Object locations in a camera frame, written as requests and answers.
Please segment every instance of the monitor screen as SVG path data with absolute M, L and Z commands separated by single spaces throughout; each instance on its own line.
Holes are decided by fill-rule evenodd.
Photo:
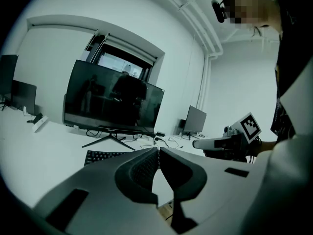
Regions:
M 11 98 L 12 81 L 14 77 L 17 55 L 2 55 L 0 57 L 0 95 Z
M 190 105 L 183 133 L 202 132 L 206 113 Z
M 152 134 L 163 95 L 162 89 L 142 80 L 77 60 L 68 83 L 64 124 Z
M 12 106 L 23 110 L 26 107 L 28 114 L 35 115 L 35 100 L 37 87 L 13 80 L 12 83 Z

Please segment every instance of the black shirt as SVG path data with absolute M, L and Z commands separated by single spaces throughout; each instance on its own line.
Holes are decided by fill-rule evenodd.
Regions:
M 297 79 L 313 55 L 312 30 L 309 25 L 309 0 L 278 0 L 282 20 L 282 39 L 275 69 L 277 82 L 277 103 L 271 131 L 277 142 L 290 139 L 295 131 L 280 97 Z

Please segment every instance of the keyboard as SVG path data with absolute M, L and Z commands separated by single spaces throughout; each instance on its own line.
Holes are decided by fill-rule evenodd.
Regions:
M 84 166 L 97 162 L 97 161 L 118 157 L 125 153 L 126 152 L 87 151 Z

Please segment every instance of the ceiling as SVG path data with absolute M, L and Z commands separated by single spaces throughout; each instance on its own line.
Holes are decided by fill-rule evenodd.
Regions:
M 191 34 L 195 34 L 194 29 L 191 27 L 190 23 L 186 20 L 186 18 L 175 8 L 168 0 L 152 0 L 155 3 L 162 6 L 169 13 L 171 13 L 174 17 L 176 17 L 189 31 Z M 216 19 L 214 10 L 211 5 L 212 0 L 196 0 L 196 3 L 199 5 L 203 13 L 207 16 L 210 23 L 212 24 L 215 32 L 217 33 L 221 43 L 228 43 L 234 41 L 247 41 L 247 40 L 257 40 L 257 39 L 266 39 L 269 41 L 278 41 L 278 34 L 272 28 L 262 29 L 263 36 L 254 36 L 253 29 L 239 29 L 236 28 L 234 24 L 230 23 L 219 23 Z

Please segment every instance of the desk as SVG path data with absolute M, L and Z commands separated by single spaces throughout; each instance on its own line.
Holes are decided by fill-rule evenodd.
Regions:
M 2 177 L 12 193 L 34 207 L 36 203 L 52 188 L 69 176 L 82 169 L 88 150 L 107 152 L 131 152 L 130 149 L 112 140 L 100 142 L 82 148 L 94 141 L 86 136 L 84 130 L 48 121 L 37 133 L 33 133 L 32 124 L 26 123 L 30 117 L 23 112 L 4 109 L 0 112 L 0 170 Z M 167 141 L 175 148 L 175 142 Z M 192 141 L 174 138 L 182 151 L 204 156 L 201 150 L 192 147 Z M 139 150 L 142 145 L 153 145 L 152 139 L 138 139 L 127 145 Z M 157 141 L 159 147 L 166 146 Z M 157 171 L 153 181 L 153 193 L 158 195 L 159 206 L 173 199 L 173 191 L 166 182 L 162 172 Z

